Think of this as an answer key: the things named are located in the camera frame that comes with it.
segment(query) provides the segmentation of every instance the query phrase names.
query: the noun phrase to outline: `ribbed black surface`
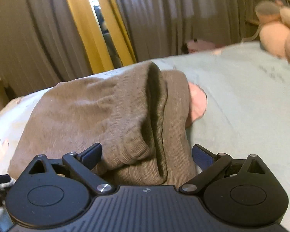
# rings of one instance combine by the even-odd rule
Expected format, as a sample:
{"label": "ribbed black surface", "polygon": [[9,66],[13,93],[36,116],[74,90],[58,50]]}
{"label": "ribbed black surface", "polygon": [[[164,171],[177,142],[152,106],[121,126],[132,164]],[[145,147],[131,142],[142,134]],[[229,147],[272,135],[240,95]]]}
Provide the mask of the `ribbed black surface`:
{"label": "ribbed black surface", "polygon": [[[15,226],[12,232],[29,232]],[[217,221],[198,198],[175,191],[173,186],[126,187],[110,196],[97,197],[88,212],[77,221],[44,232],[283,232],[279,225],[260,229],[235,228]]]}

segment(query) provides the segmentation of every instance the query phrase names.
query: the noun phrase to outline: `plush toy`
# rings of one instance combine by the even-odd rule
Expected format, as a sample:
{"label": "plush toy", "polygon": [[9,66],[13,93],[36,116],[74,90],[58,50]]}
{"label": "plush toy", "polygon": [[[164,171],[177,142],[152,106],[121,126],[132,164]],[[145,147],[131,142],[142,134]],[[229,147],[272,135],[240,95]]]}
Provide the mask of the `plush toy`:
{"label": "plush toy", "polygon": [[262,1],[255,11],[260,26],[252,38],[259,34],[260,41],[268,52],[290,62],[290,8],[281,1]]}

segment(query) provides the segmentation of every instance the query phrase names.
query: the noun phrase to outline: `bed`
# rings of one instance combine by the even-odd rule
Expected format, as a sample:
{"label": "bed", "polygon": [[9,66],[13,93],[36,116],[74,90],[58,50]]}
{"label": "bed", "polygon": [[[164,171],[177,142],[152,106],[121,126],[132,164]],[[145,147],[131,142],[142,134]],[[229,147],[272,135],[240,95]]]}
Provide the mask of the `bed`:
{"label": "bed", "polygon": [[[205,115],[186,130],[191,147],[200,144],[233,158],[258,154],[289,196],[282,225],[290,231],[290,64],[263,51],[259,42],[153,61],[160,69],[183,71],[207,94]],[[131,67],[93,76],[107,78]],[[47,90],[15,99],[0,112],[0,141],[9,141],[0,174],[7,172],[25,124]],[[4,212],[2,230],[8,227]]]}

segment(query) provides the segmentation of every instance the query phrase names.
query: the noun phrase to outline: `curtain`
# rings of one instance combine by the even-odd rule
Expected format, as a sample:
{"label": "curtain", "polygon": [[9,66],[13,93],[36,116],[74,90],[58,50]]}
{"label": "curtain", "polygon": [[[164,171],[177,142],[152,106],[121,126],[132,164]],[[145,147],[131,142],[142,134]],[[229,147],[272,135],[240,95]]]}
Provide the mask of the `curtain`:
{"label": "curtain", "polygon": [[114,45],[122,65],[135,63],[135,57],[128,34],[114,0],[99,0],[101,12],[109,30],[109,35],[102,35],[95,11],[89,0],[67,0],[75,24],[84,43],[91,68],[94,73],[114,69],[109,55],[110,41]]}
{"label": "curtain", "polygon": [[14,97],[91,74],[66,0],[0,0],[0,77]]}
{"label": "curtain", "polygon": [[138,61],[180,54],[199,38],[232,44],[262,0],[116,0]]}
{"label": "curtain", "polygon": [[136,63],[134,51],[115,0],[99,0],[107,28],[123,66]]}

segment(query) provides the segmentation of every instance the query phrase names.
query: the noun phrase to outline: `light blue bed sheet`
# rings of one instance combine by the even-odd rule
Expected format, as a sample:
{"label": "light blue bed sheet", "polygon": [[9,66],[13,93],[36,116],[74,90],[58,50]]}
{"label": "light blue bed sheet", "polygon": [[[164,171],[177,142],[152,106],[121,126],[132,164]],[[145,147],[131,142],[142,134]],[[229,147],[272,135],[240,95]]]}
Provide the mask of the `light blue bed sheet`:
{"label": "light blue bed sheet", "polygon": [[191,145],[244,159],[258,154],[289,196],[282,225],[290,230],[290,64],[258,42],[155,60],[183,71],[207,94],[203,118],[187,130]]}

